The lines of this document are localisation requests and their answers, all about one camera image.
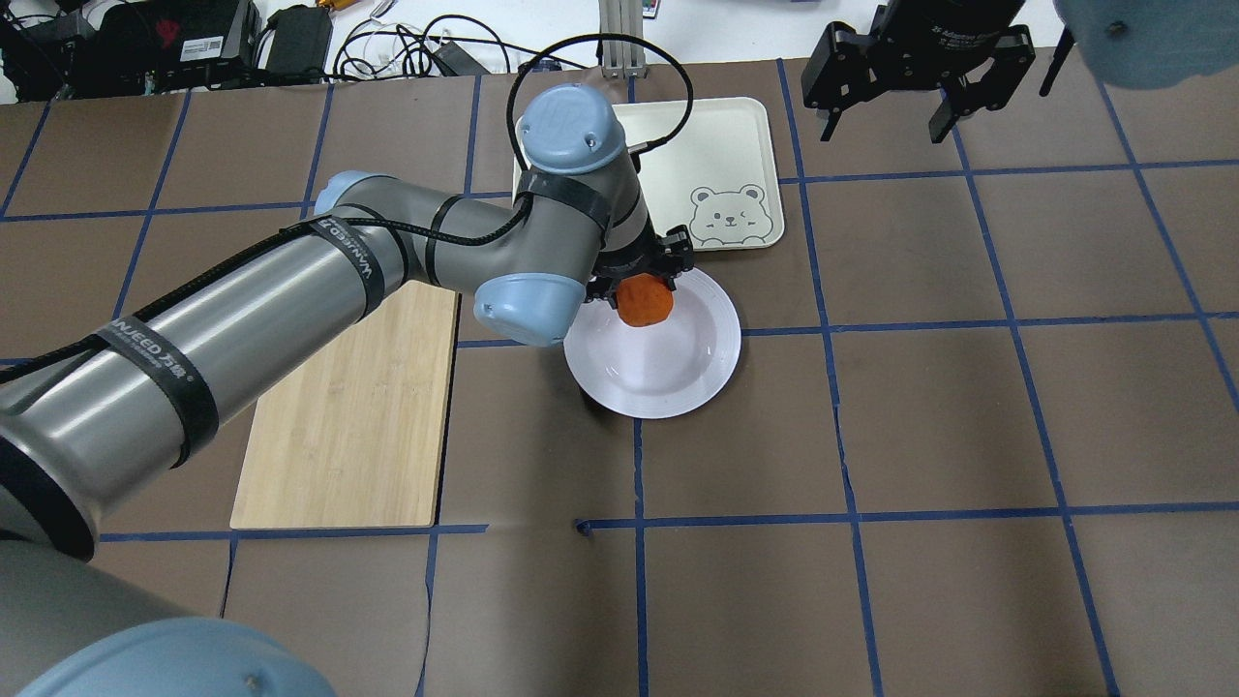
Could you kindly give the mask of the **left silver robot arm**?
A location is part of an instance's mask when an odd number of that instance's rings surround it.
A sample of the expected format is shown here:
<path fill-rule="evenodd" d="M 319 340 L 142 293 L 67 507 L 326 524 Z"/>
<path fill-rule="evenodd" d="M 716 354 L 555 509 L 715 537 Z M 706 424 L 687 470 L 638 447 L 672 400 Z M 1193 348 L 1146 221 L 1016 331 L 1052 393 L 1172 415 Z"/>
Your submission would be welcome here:
<path fill-rule="evenodd" d="M 634 142 L 597 89 L 569 83 L 509 118 L 513 210 L 344 171 L 313 215 L 90 336 L 2 371 L 5 696 L 331 696 L 282 644 L 93 568 L 99 525 L 199 453 L 242 409 L 374 313 L 427 284 L 476 318 L 558 345 L 623 279 L 673 284 L 686 232 L 659 241 Z"/>

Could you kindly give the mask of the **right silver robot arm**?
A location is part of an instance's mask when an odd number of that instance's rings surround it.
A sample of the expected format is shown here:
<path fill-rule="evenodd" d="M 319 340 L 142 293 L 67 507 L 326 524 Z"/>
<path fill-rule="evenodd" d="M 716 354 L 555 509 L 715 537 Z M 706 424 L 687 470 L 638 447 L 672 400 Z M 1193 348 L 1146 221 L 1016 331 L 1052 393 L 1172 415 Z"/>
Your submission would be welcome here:
<path fill-rule="evenodd" d="M 890 92 L 942 93 L 926 124 L 939 144 L 957 123 L 1009 105 L 1037 52 L 1021 1 L 886 1 L 866 32 L 828 24 L 800 74 L 823 140 L 850 106 Z M 1048 97 L 1073 52 L 1097 79 L 1158 92 L 1237 66 L 1234 1 L 1057 1 L 1062 31 L 1040 85 Z"/>

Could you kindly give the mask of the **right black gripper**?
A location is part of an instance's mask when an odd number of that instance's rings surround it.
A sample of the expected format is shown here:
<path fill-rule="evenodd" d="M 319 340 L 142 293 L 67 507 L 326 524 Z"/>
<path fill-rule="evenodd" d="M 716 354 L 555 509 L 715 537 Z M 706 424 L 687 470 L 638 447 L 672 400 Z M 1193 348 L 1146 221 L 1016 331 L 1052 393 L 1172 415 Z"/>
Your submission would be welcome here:
<path fill-rule="evenodd" d="M 878 9 L 870 35 L 826 25 L 800 74 L 802 104 L 817 113 L 820 141 L 831 141 L 850 106 L 877 97 L 876 78 L 893 92 L 940 87 L 943 102 L 929 120 L 934 144 L 959 120 L 1007 106 L 1036 59 L 1028 27 L 1014 24 L 1023 5 L 891 1 Z M 968 78 L 987 62 L 978 82 Z"/>

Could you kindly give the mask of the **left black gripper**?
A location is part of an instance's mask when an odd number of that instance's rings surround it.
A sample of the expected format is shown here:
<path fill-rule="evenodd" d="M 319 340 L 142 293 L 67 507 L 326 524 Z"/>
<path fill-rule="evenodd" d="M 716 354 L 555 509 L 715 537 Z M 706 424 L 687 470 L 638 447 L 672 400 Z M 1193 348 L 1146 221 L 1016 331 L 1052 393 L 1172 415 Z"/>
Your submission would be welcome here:
<path fill-rule="evenodd" d="M 586 284 L 586 303 L 606 301 L 616 310 L 615 292 L 620 282 L 639 274 L 655 275 L 669 291 L 676 291 L 676 279 L 694 266 L 695 251 L 686 225 L 673 227 L 664 234 L 647 228 L 628 246 L 601 253 L 593 261 Z"/>

